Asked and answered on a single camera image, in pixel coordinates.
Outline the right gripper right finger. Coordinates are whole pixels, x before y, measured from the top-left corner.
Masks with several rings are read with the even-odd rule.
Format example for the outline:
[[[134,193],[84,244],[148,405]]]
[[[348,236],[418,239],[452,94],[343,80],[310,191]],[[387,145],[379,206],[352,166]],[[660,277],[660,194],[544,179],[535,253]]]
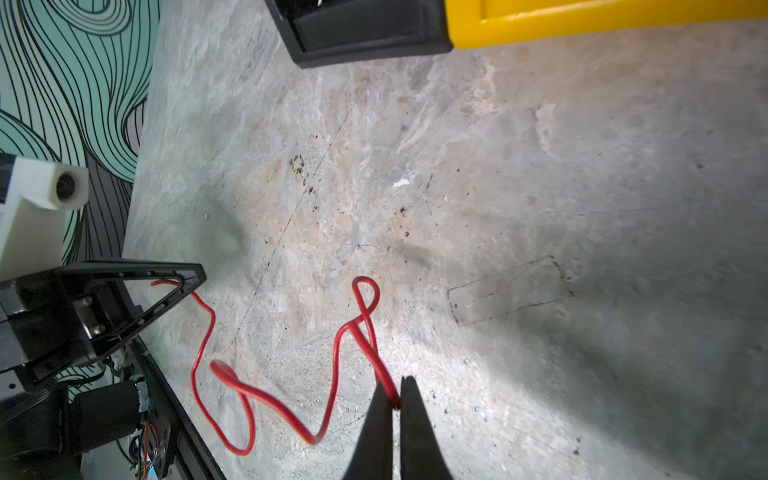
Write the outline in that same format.
[[[401,381],[400,447],[402,479],[452,479],[413,376]]]

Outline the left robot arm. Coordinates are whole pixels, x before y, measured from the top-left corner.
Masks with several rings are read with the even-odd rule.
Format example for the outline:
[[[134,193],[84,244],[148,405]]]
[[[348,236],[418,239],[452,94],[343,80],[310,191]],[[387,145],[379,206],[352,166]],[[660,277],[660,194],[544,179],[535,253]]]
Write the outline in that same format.
[[[131,434],[164,477],[190,421],[140,333],[206,279],[196,263],[88,261],[1,284],[1,474],[53,479]]]

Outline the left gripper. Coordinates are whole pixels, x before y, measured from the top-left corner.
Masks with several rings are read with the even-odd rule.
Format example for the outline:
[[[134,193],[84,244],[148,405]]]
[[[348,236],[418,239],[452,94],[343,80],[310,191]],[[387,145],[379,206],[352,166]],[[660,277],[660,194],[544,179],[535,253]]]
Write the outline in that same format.
[[[142,307],[130,282],[173,289]],[[113,354],[206,280],[196,263],[87,261],[1,283],[1,388],[35,390],[71,366]]]

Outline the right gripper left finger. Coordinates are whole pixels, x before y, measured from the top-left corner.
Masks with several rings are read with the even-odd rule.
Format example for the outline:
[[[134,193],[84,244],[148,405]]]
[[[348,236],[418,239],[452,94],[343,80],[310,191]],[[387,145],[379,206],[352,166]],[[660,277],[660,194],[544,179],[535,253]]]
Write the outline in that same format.
[[[343,480],[393,478],[392,413],[393,405],[378,383]]]

